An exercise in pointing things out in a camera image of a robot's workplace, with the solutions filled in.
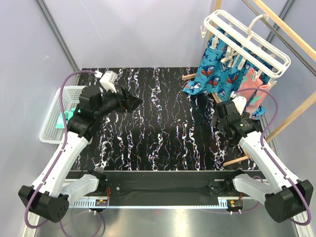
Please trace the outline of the pink sock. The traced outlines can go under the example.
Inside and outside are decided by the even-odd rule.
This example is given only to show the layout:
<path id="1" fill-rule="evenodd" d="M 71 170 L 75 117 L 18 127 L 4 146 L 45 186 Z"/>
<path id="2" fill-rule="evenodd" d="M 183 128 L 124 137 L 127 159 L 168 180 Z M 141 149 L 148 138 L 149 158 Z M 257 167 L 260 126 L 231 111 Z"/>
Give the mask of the pink sock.
<path id="1" fill-rule="evenodd" d="M 259 76 L 257 76 L 257 72 L 254 68 L 250 68 L 249 71 L 242 77 L 241 84 L 239 90 L 248 89 L 248 88 L 258 88 L 263 84 L 262 80 Z M 238 95 L 244 97 L 249 101 L 253 94 L 255 93 L 254 90 L 247 90 L 239 92 Z"/>
<path id="2" fill-rule="evenodd" d="M 250 118 L 258 119 L 266 112 L 266 109 L 261 104 L 267 95 L 267 93 L 265 93 L 264 91 L 269 90 L 270 86 L 268 84 L 265 84 L 259 86 L 259 90 L 256 90 L 254 92 L 254 95 L 251 98 L 248 107 L 246 108 L 246 112 L 249 113 Z"/>

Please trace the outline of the mint green sock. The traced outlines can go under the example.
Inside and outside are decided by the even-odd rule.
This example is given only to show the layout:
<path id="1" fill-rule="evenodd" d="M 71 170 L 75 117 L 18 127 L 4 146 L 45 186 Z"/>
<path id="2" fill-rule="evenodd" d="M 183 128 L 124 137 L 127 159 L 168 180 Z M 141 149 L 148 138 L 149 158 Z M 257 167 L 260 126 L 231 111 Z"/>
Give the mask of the mint green sock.
<path id="1" fill-rule="evenodd" d="M 68 121 L 74 116 L 75 111 L 76 111 L 75 108 L 72 108 L 69 111 L 64 111 L 66 123 L 68 123 Z M 64 120 L 63 120 L 62 113 L 60 113 L 60 115 L 58 116 L 55 128 L 64 129 Z"/>

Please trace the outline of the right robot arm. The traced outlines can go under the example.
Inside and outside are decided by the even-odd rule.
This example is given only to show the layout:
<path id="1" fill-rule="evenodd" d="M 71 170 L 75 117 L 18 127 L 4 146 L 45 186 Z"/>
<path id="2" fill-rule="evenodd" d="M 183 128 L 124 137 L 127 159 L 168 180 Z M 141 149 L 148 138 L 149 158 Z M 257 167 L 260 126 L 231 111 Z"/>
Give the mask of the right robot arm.
<path id="1" fill-rule="evenodd" d="M 260 126 L 242 113 L 245 104 L 246 99 L 241 96 L 216 104 L 211 124 L 250 155 L 267 184 L 237 170 L 225 178 L 225 192 L 231 196 L 244 193 L 252 197 L 264 205 L 277 223 L 292 220 L 305 211 L 308 219 L 304 224 L 309 224 L 313 185 L 309 180 L 300 180 L 282 163 L 264 139 Z"/>

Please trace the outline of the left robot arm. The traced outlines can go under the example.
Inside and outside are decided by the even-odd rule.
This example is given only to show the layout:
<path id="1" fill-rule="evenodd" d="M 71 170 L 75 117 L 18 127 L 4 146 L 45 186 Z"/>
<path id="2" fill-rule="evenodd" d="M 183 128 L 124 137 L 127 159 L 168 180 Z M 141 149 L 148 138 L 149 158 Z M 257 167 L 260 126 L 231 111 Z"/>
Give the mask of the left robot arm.
<path id="1" fill-rule="evenodd" d="M 31 212 L 58 223 L 70 204 L 86 194 L 100 196 L 106 191 L 107 178 L 101 171 L 90 171 L 69 185 L 63 184 L 75 160 L 99 130 L 102 119 L 111 112 L 131 113 L 142 102 L 125 87 L 118 92 L 102 92 L 95 85 L 82 89 L 58 149 L 32 185 L 23 185 L 18 192 L 26 207 L 26 221 Z"/>

